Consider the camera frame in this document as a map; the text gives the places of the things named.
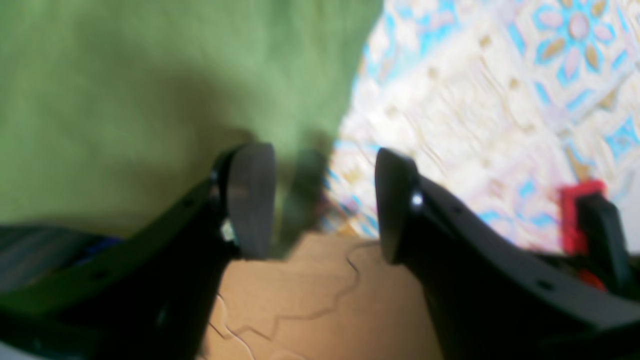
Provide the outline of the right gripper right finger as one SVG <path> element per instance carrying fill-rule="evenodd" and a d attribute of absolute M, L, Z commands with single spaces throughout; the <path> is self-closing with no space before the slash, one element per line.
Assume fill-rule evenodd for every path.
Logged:
<path fill-rule="evenodd" d="M 422 285 L 446 360 L 639 358 L 639 299 L 508 243 L 402 153 L 380 148 L 374 177 L 382 255 Z"/>

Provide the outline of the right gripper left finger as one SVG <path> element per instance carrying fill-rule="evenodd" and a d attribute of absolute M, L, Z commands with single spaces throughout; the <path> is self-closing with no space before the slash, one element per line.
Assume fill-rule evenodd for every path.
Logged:
<path fill-rule="evenodd" d="M 3 225 L 1 358 L 194 360 L 228 264 L 269 256 L 275 178 L 247 143 L 129 239 Z"/>

